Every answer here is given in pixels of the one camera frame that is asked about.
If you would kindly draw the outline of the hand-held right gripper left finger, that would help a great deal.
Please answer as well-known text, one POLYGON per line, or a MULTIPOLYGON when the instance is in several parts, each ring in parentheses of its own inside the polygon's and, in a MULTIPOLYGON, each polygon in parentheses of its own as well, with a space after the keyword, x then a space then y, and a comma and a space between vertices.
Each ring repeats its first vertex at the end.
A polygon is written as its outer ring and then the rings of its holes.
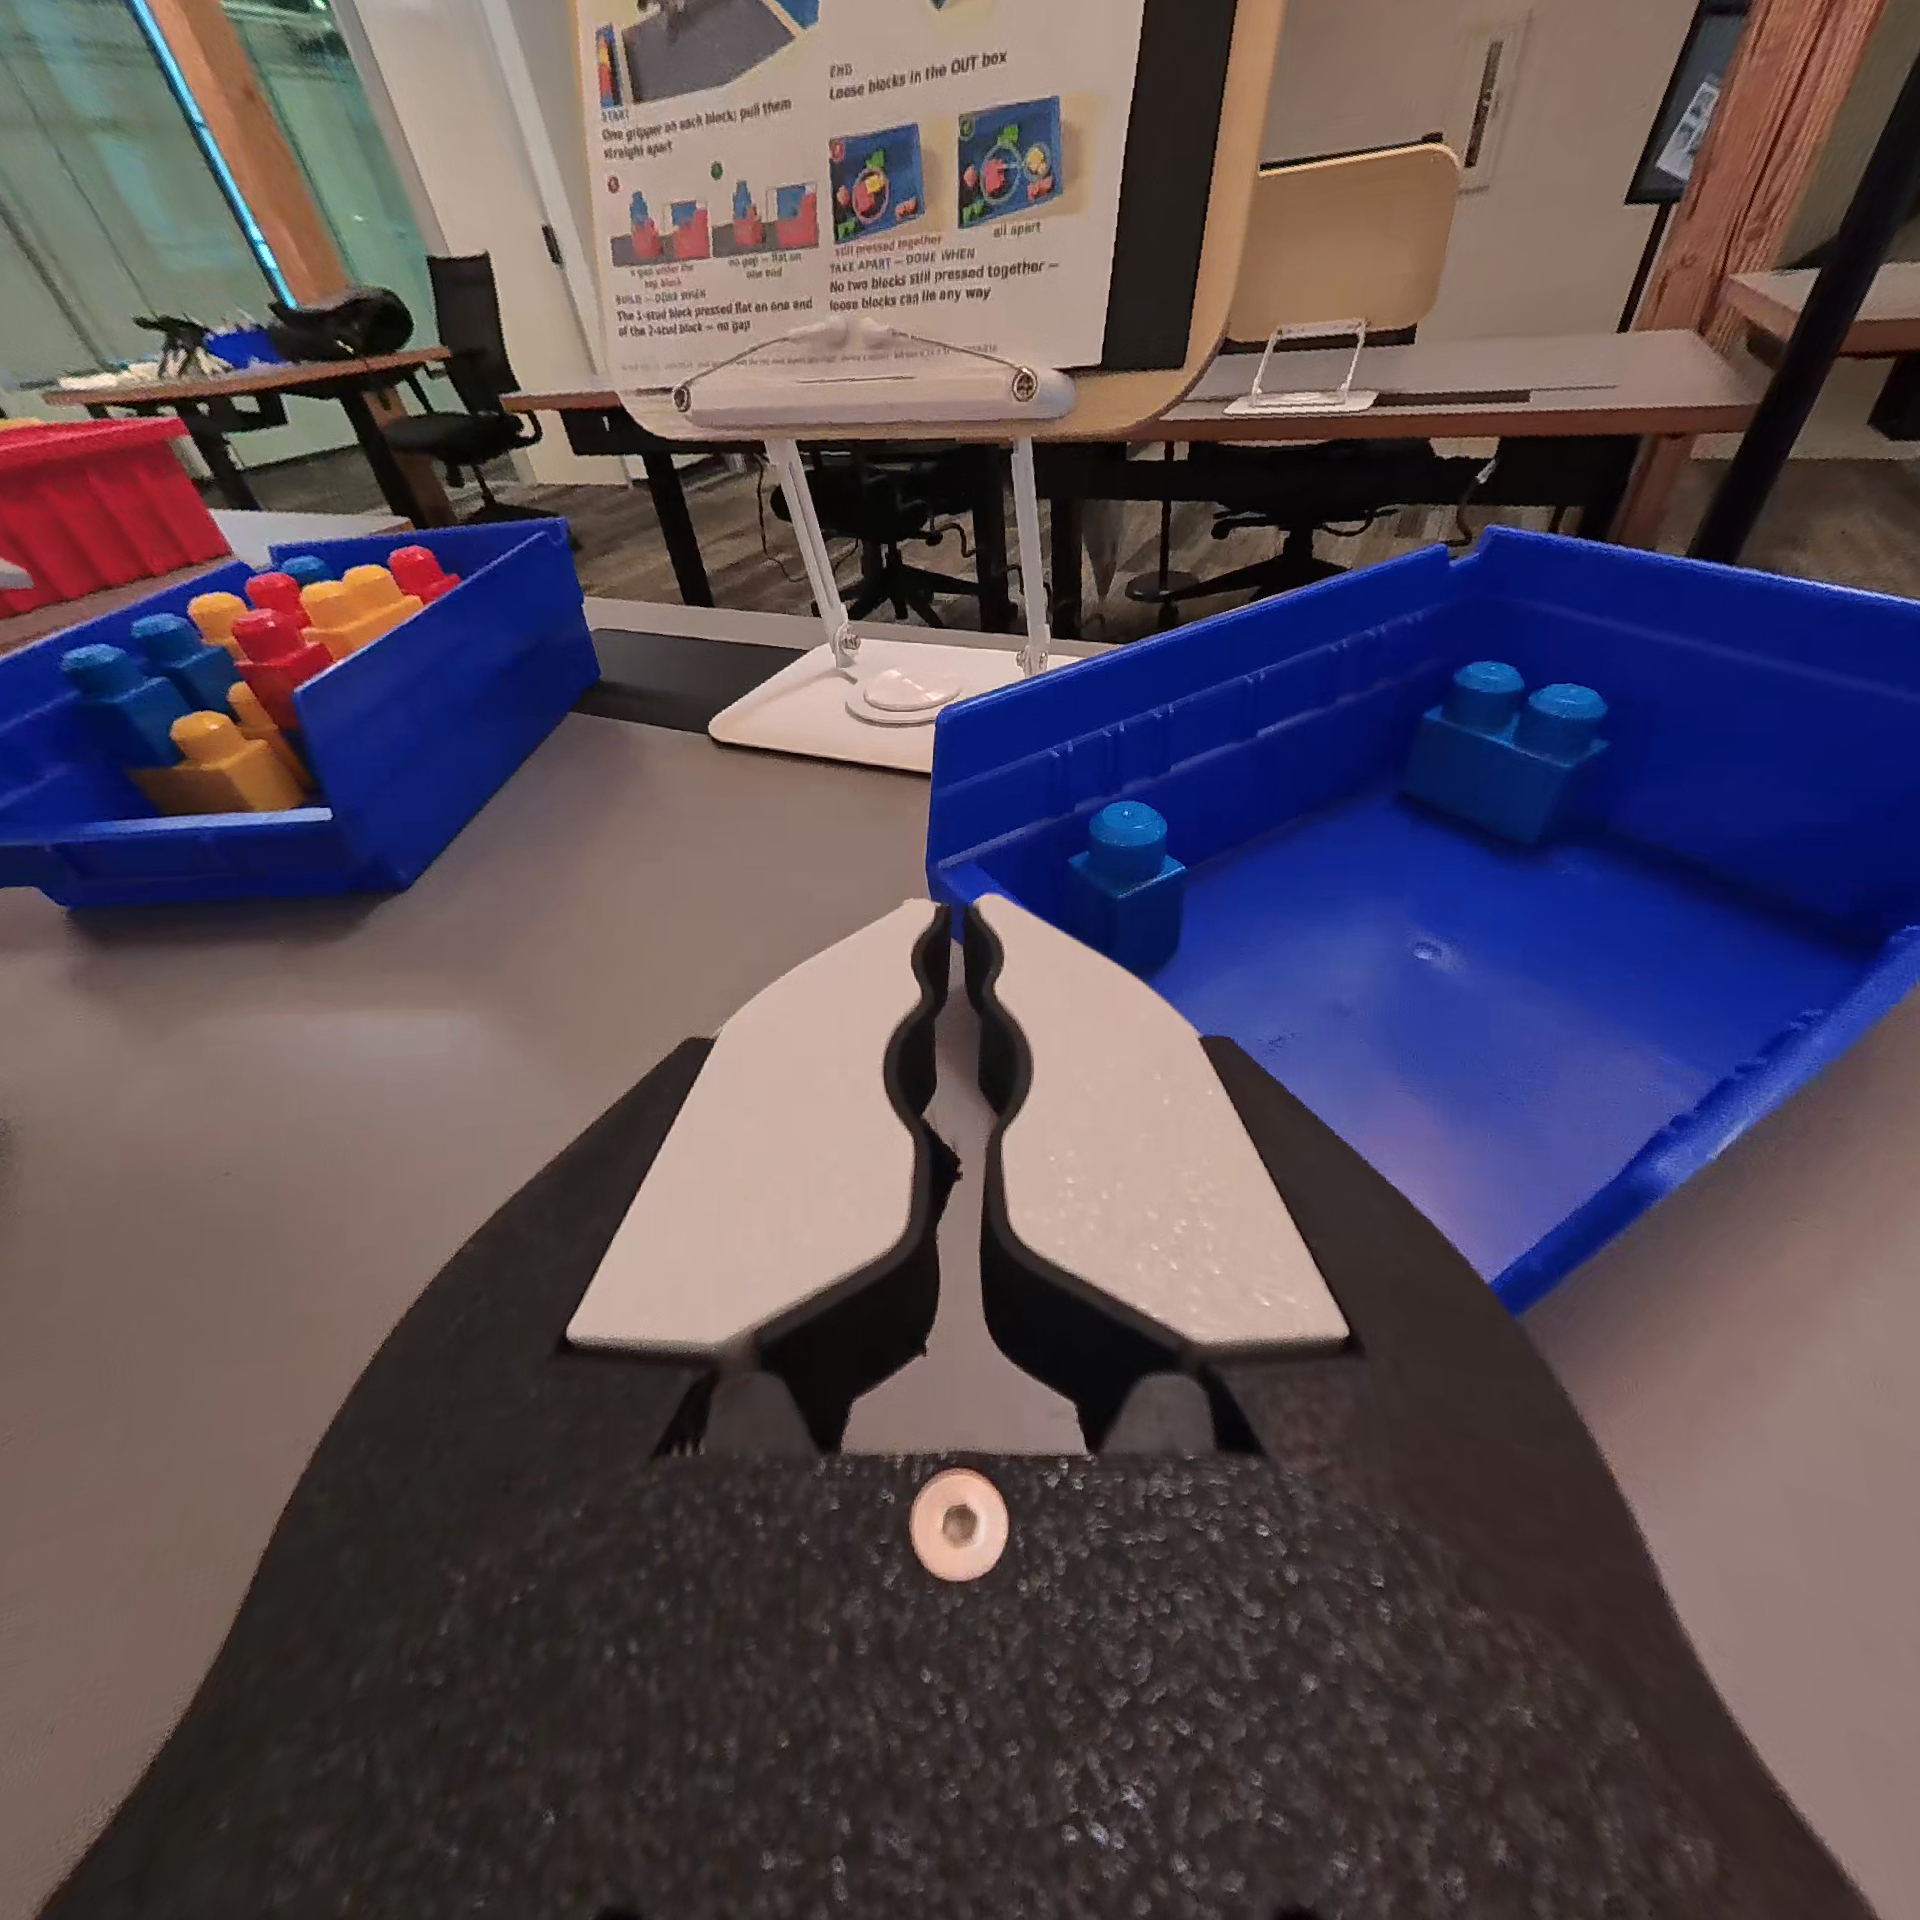
POLYGON ((725 1019, 564 1343, 774 1378, 812 1451, 924 1357, 956 1158, 928 1126, 949 911, 903 900, 725 1019))

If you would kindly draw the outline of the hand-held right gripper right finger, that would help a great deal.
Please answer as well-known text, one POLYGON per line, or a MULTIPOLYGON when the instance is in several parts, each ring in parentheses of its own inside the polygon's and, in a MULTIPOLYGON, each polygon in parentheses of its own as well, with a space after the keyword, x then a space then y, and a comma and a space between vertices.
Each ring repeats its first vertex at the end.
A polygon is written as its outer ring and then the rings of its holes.
POLYGON ((1202 1448, 1224 1367, 1318 1363, 1350 1322, 1199 1030, 1141 979, 1004 895, 963 916, 979 1088, 982 1304, 996 1347, 1063 1396, 1089 1451, 1146 1378, 1189 1378, 1202 1448))

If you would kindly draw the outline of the blue plastic bin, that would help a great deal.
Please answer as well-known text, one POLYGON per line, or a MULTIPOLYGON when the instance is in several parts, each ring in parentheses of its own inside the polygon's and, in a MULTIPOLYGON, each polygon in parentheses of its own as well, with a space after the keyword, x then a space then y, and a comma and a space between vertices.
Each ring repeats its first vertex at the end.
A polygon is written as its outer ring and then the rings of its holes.
POLYGON ((1366 1155, 1518 1311, 1916 986, 1916 603, 1492 529, 969 698, 928 885, 1070 928, 1088 822, 1185 866, 1150 984, 1366 1155), (1495 659, 1605 704, 1525 848, 1401 799, 1495 659))
POLYGON ((2 885, 64 907, 396 895, 599 677, 560 518, 421 540, 460 586, 298 691, 316 803, 163 815, 61 676, 64 649, 127 645, 134 616, 240 592, 228 561, 2 656, 2 885))

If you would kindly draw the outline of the blue two-stud mega block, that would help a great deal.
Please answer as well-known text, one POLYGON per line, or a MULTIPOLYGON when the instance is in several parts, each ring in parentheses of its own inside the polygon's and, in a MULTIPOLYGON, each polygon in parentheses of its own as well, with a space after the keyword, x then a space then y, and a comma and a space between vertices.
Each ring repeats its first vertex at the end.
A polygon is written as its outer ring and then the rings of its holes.
POLYGON ((1593 784, 1609 714, 1590 683, 1528 686, 1507 660, 1465 660, 1422 714, 1398 796, 1504 843, 1541 845, 1593 784))

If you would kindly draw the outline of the black office chair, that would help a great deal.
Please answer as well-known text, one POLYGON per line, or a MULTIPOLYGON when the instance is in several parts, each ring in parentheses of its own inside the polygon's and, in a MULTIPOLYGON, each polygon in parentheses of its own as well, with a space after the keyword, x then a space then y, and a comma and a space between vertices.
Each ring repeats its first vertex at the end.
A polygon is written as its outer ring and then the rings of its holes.
POLYGON ((945 574, 906 557, 909 543, 938 547, 956 532, 962 557, 972 561, 979 453, 916 442, 895 453, 857 445, 801 445, 798 453, 823 537, 854 547, 857 578, 853 589, 840 589, 853 618, 892 607, 895 616, 942 628, 942 596, 979 599, 975 574, 945 574))
POLYGON ((520 383, 502 327, 494 258, 431 254, 425 267, 446 347, 443 369, 460 411, 396 415, 382 425, 382 438, 396 456, 422 456, 446 467, 449 482, 469 473, 483 496, 469 525, 537 522, 544 513, 536 508, 499 502, 485 473, 544 438, 536 415, 505 404, 520 383))
POLYGON ((1315 553, 1321 532, 1356 537, 1408 508, 1461 511, 1492 482, 1500 456, 1437 453, 1427 439, 1189 442, 1183 459, 1167 445, 1167 466, 1158 562, 1125 586, 1162 628, 1195 599, 1267 596, 1340 578, 1343 565, 1315 553), (1171 511, 1189 502, 1213 508, 1213 540, 1253 529, 1276 529, 1284 540, 1276 554, 1218 574, 1176 572, 1171 511))

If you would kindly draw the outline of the red plastic bin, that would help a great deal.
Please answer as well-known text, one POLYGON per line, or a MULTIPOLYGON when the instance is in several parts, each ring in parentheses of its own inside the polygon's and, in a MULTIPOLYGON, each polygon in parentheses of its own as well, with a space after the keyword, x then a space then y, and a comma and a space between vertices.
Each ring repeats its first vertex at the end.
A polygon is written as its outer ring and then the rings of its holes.
POLYGON ((2 425, 2 616, 57 607, 229 557, 191 470, 177 417, 2 425))

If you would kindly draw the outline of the black bag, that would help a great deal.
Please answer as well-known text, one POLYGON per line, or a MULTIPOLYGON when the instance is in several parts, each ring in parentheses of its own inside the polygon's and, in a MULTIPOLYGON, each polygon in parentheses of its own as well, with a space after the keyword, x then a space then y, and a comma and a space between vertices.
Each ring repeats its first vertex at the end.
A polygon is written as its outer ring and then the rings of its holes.
POLYGON ((289 365, 341 365, 410 347, 414 316, 386 286, 350 282, 328 299, 268 302, 265 335, 289 365))

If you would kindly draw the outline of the cluttered wooden desk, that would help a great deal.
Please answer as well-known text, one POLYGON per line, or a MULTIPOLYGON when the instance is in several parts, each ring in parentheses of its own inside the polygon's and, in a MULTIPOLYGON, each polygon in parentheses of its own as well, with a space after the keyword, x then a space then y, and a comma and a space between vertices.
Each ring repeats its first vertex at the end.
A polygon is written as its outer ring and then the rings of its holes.
POLYGON ((47 387, 47 410, 89 417, 177 417, 200 449, 211 482, 229 511, 260 511, 253 485, 229 453, 229 439, 256 428, 285 425, 285 400, 336 404, 389 513, 414 526, 446 526, 453 508, 436 466, 399 452, 385 425, 403 417, 400 387, 417 389, 417 372, 446 361, 446 347, 425 344, 385 355, 324 359, 310 365, 250 365, 228 372, 174 377, 118 377, 107 387, 47 387))

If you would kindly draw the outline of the plain wooden board on stand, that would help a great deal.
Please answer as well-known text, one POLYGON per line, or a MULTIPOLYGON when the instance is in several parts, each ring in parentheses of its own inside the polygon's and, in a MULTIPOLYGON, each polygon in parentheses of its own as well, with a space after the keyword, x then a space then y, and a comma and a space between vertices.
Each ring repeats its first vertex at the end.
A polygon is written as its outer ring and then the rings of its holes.
POLYGON ((1259 341, 1260 361, 1230 417, 1350 417, 1375 389, 1356 387, 1371 338, 1427 320, 1450 251, 1461 157, 1447 143, 1405 143, 1340 157, 1265 164, 1253 204, 1227 338, 1259 341), (1332 389, 1280 387, 1277 347, 1350 341, 1332 389))

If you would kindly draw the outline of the wooden sign board with paper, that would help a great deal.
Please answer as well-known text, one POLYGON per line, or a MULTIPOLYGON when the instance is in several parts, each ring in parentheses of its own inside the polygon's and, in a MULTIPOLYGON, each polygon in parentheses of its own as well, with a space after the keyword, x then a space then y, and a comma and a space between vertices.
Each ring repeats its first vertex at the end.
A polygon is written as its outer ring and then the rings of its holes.
POLYGON ((575 3, 599 361, 672 442, 1064 442, 1227 327, 1280 3, 575 3))

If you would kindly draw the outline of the wooden pillar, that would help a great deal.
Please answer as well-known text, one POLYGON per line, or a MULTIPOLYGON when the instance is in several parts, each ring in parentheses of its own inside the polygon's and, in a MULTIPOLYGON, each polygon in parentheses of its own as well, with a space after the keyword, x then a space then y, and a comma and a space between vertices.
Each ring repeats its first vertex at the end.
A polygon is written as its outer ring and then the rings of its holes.
POLYGON ((316 302, 347 286, 345 260, 271 93, 223 3, 141 3, 194 131, 278 299, 316 302))

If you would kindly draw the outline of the black framed sign on stand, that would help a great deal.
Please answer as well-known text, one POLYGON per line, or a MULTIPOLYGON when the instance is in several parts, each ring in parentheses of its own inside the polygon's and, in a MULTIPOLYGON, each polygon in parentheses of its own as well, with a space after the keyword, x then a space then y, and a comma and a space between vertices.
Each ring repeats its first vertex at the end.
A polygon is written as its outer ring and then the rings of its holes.
POLYGON ((1625 188, 1625 204, 1680 204, 1727 90, 1748 3, 1699 3, 1625 188))

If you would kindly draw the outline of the rough wooden post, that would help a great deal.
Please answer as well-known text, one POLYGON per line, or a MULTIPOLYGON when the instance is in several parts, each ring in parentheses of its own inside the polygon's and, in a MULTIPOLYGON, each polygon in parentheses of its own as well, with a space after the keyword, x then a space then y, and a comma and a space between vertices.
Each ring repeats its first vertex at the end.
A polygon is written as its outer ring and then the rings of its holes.
POLYGON ((1752 3, 1694 180, 1632 309, 1633 331, 1688 331, 1720 347, 1738 321, 1720 290, 1731 274, 1776 262, 1884 10, 1752 3))

